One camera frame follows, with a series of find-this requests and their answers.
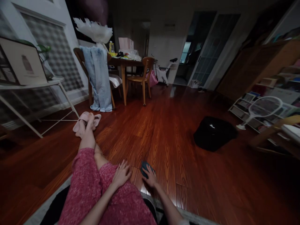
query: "table leg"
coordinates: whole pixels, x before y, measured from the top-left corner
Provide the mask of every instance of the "table leg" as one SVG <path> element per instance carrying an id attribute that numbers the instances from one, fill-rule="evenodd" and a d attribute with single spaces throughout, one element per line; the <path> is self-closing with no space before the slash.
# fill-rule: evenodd
<path id="1" fill-rule="evenodd" d="M 25 102 L 22 101 L 22 99 L 13 91 L 13 90 L 10 90 L 11 93 L 23 104 L 23 106 L 25 106 L 28 111 L 39 121 L 41 122 L 41 120 L 35 115 L 35 113 L 25 104 Z"/>
<path id="2" fill-rule="evenodd" d="M 43 138 L 43 136 L 33 127 L 30 125 L 30 123 L 28 123 L 27 120 L 25 120 L 25 118 L 18 113 L 12 106 L 11 104 L 9 104 L 1 95 L 0 95 L 0 100 L 11 110 L 13 111 L 14 114 L 16 114 L 30 129 L 32 129 L 33 132 L 35 132 L 40 138 Z"/>
<path id="3" fill-rule="evenodd" d="M 78 119 L 79 119 L 79 115 L 78 115 L 78 113 L 77 113 L 75 107 L 73 106 L 71 100 L 69 99 L 68 94 L 66 93 L 65 89 L 63 88 L 63 85 L 62 85 L 61 83 L 59 83 L 58 85 L 59 85 L 60 89 L 62 90 L 63 94 L 65 95 L 67 101 L 69 102 L 69 105 L 71 106 L 71 109 L 75 112 L 76 116 L 77 116 Z"/>
<path id="4" fill-rule="evenodd" d="M 124 105 L 126 106 L 126 79 L 125 79 L 125 66 L 121 65 L 122 72 L 122 85 L 123 85 L 123 97 L 124 97 Z"/>

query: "black container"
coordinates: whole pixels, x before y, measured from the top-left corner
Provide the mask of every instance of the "black container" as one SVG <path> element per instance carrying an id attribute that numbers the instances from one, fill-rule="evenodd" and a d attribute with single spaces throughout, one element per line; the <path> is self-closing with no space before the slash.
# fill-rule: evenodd
<path id="1" fill-rule="evenodd" d="M 238 136 L 238 131 L 231 123 L 214 118 L 204 117 L 194 133 L 197 146 L 214 152 Z"/>

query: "white metal table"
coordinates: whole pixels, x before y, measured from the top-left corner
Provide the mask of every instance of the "white metal table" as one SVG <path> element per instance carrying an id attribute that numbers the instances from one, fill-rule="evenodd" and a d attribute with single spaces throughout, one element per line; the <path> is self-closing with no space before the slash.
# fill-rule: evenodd
<path id="1" fill-rule="evenodd" d="M 43 138 L 43 134 L 46 133 L 48 130 L 50 130 L 52 127 L 54 127 L 56 124 L 58 124 L 60 121 L 76 121 L 76 120 L 64 120 L 66 116 L 68 116 L 70 113 L 75 112 L 77 117 L 79 118 L 79 115 L 73 106 L 72 102 L 70 101 L 67 92 L 63 88 L 63 85 L 61 82 L 64 81 L 64 78 L 62 77 L 53 77 L 51 81 L 48 81 L 48 83 L 45 84 L 34 84 L 34 85 L 24 85 L 24 86 L 17 86 L 17 85 L 7 85 L 7 84 L 0 84 L 0 90 L 10 90 L 14 96 L 30 111 L 30 113 L 39 121 L 57 121 L 54 125 L 52 125 L 49 129 L 47 129 L 45 132 L 40 134 L 31 124 L 17 111 L 14 107 L 11 106 L 2 96 L 0 93 L 0 100 L 10 109 L 12 110 L 30 129 L 32 129 L 40 138 Z M 22 101 L 22 99 L 14 92 L 14 90 L 24 90 L 24 89 L 34 89 L 34 88 L 44 88 L 49 87 L 53 85 L 58 85 L 60 89 L 62 90 L 64 96 L 66 97 L 67 101 L 69 102 L 69 105 L 72 109 L 71 112 L 69 112 L 67 115 L 65 115 L 60 120 L 40 120 L 35 116 L 35 114 L 31 111 L 31 109 Z"/>

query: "pink slipper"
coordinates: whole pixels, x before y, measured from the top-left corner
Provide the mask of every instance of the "pink slipper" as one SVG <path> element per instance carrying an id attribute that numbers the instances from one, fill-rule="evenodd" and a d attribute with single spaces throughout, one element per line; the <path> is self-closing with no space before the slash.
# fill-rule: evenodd
<path id="1" fill-rule="evenodd" d="M 79 119 L 77 120 L 75 126 L 73 127 L 73 131 L 76 133 L 79 130 L 79 120 L 84 120 L 85 122 L 88 122 L 88 112 L 84 112 L 81 114 Z"/>
<path id="2" fill-rule="evenodd" d="M 95 115 L 95 119 L 94 119 L 94 126 L 98 126 L 99 122 L 100 122 L 100 119 L 101 119 L 101 115 L 100 114 L 97 114 Z"/>

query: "exercise bike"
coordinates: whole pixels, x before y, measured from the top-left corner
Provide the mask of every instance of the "exercise bike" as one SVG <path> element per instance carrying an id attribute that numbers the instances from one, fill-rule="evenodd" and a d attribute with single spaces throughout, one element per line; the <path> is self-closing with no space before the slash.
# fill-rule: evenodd
<path id="1" fill-rule="evenodd" d="M 178 60 L 177 58 L 171 59 L 168 67 L 165 70 L 159 69 L 159 65 L 158 65 L 158 67 L 156 67 L 157 59 L 154 61 L 154 65 L 153 65 L 154 68 L 153 69 L 155 70 L 155 74 L 157 76 L 157 79 L 158 79 L 159 82 L 165 83 L 167 85 L 167 87 L 169 86 L 169 82 L 168 82 L 168 78 L 167 78 L 167 72 L 170 69 L 171 65 L 176 64 L 175 62 L 177 60 Z"/>

